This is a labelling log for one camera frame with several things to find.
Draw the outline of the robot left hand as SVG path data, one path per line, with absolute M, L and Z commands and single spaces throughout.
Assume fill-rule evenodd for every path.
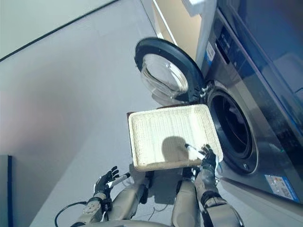
M 110 198 L 111 190 L 114 186 L 129 178 L 129 172 L 119 175 L 117 166 L 112 167 L 105 175 L 100 176 L 94 185 L 94 195 L 98 193 L 105 194 Z

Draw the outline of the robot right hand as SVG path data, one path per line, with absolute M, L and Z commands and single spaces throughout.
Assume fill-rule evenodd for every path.
M 188 151 L 190 159 L 200 159 L 202 165 L 209 164 L 214 170 L 216 169 L 217 158 L 209 144 L 203 145 L 200 149 L 196 149 L 187 143 L 184 146 Z

